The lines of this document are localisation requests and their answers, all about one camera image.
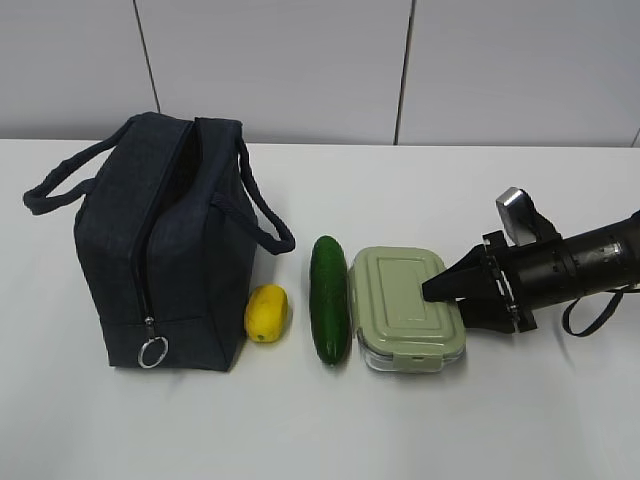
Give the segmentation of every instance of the robotic arm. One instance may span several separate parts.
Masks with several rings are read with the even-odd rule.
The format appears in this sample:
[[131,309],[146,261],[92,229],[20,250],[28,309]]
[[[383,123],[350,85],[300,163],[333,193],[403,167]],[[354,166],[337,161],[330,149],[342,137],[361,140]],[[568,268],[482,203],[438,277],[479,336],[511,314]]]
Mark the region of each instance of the robotic arm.
[[[537,328],[532,310],[576,299],[563,326],[572,335],[587,336],[613,315],[624,293],[636,292],[640,212],[564,239],[524,190],[509,188],[496,204],[515,245],[507,245],[502,231],[484,235],[482,244],[422,285],[426,301],[456,300],[467,328],[526,332]],[[590,327],[574,333],[569,314],[577,299],[603,291],[614,298]]]

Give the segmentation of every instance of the zipper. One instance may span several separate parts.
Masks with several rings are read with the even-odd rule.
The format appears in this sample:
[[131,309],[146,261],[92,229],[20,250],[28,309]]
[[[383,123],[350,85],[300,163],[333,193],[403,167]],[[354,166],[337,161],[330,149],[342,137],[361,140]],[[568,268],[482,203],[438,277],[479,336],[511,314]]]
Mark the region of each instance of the zipper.
[[[144,227],[144,234],[142,236],[142,240],[140,241],[140,245],[137,249],[137,261],[134,267],[134,277],[136,280],[136,293],[138,296],[138,304],[140,307],[140,315],[143,319],[145,329],[147,332],[147,341],[142,344],[140,350],[138,351],[138,365],[142,368],[154,368],[157,367],[167,356],[169,351],[169,341],[166,337],[158,336],[155,330],[155,318],[153,314],[153,305],[151,302],[151,293],[149,289],[149,275],[147,271],[147,251],[149,247],[149,240],[151,238],[151,233],[153,231],[153,226],[155,225],[158,217],[167,210],[170,205],[163,204],[162,196],[166,193],[167,185],[171,181],[174,176],[176,167],[182,158],[182,152],[187,140],[192,133],[193,126],[186,129],[182,135],[182,138],[178,142],[176,146],[177,154],[174,158],[171,159],[169,166],[166,168],[164,172],[164,176],[160,181],[160,185],[156,192],[156,196],[151,203],[151,208],[149,209],[149,214],[146,218],[146,225]],[[154,343],[161,342],[163,344],[162,352],[159,357],[155,360],[155,362],[149,364],[144,360],[144,354],[146,350]]]

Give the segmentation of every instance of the zipper pull ring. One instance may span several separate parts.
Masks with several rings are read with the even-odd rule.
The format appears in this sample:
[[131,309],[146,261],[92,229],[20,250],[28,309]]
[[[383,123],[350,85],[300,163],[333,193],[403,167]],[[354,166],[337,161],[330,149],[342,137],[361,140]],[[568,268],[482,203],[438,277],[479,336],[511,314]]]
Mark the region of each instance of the zipper pull ring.
[[[167,340],[165,337],[156,336],[156,329],[154,325],[155,320],[153,317],[145,318],[144,324],[147,329],[148,340],[142,344],[142,347],[140,347],[140,350],[138,351],[138,365],[140,365],[142,368],[149,369],[149,368],[154,368],[160,365],[160,362],[162,362],[162,360],[164,360],[164,357],[167,356],[167,352],[169,351],[169,340]],[[144,352],[146,352],[147,348],[149,348],[155,342],[163,343],[164,348],[162,350],[162,353],[154,363],[151,363],[151,364],[145,363]]]

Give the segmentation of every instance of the lunch bag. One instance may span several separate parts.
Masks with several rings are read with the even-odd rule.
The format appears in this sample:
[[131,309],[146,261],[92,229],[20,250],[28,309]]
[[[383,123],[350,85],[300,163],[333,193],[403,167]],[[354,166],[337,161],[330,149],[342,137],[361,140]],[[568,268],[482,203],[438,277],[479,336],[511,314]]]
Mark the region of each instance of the lunch bag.
[[[95,178],[49,196],[112,147]],[[41,215],[82,195],[76,250],[109,364],[228,370],[244,338],[256,244],[273,255],[295,247],[260,195],[241,123],[134,116],[63,161],[24,203]],[[249,197],[278,238],[258,226]]]

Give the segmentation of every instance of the container lid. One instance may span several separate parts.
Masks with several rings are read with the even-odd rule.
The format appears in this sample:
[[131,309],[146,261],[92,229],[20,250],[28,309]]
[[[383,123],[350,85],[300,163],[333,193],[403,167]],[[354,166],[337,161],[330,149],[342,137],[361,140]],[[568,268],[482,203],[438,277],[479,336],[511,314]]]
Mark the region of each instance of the container lid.
[[462,354],[465,329],[455,302],[425,302],[422,283],[445,270],[419,248],[371,247],[350,275],[354,329],[372,352],[393,357],[398,371],[438,371]]

